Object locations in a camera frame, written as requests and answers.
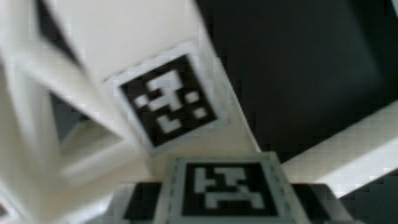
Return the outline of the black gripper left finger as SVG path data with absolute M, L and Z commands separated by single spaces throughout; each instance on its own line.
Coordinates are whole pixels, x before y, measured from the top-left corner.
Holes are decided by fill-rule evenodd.
M 121 184 L 105 212 L 87 224 L 153 224 L 160 189 L 160 182 Z

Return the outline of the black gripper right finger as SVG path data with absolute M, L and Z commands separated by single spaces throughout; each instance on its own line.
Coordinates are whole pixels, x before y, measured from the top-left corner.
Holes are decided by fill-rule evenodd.
M 291 224 L 362 224 L 325 184 L 295 183 L 288 202 Z

